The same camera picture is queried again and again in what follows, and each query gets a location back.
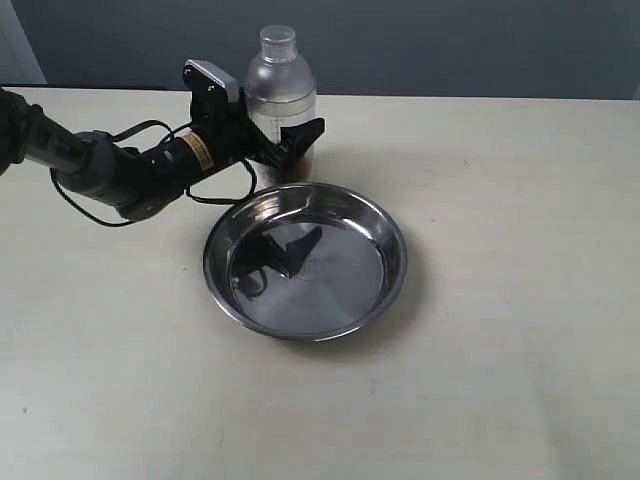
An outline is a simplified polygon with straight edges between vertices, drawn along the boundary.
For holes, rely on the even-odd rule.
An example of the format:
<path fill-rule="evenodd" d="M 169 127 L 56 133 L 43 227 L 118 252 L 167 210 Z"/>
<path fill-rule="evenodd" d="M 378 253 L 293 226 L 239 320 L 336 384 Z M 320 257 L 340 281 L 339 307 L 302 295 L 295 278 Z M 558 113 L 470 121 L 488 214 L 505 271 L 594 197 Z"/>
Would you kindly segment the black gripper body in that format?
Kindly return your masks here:
<path fill-rule="evenodd" d="M 197 78 L 188 79 L 190 117 L 195 132 L 204 140 L 211 158 L 221 163 L 249 158 L 278 170 L 278 145 L 270 141 L 251 120 L 240 87 L 240 99 L 229 103 L 226 93 Z"/>

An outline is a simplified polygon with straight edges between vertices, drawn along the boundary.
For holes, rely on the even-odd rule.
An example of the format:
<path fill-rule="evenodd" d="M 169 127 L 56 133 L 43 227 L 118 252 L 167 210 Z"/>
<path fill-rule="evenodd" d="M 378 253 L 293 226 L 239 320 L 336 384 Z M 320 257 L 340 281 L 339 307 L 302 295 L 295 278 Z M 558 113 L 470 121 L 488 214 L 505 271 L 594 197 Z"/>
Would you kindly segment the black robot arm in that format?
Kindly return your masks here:
<path fill-rule="evenodd" d="M 250 119 L 238 82 L 217 66 L 189 60 L 183 80 L 191 92 L 186 124 L 170 129 L 153 148 L 122 141 L 156 126 L 147 120 L 118 134 L 72 133 L 23 96 L 1 92 L 1 168 L 24 160 L 48 168 L 63 199 L 70 193 L 113 207 L 121 225 L 149 219 L 189 194 L 193 185 L 241 163 L 282 170 L 296 165 L 323 134 L 321 118 L 285 127 L 271 142 Z"/>

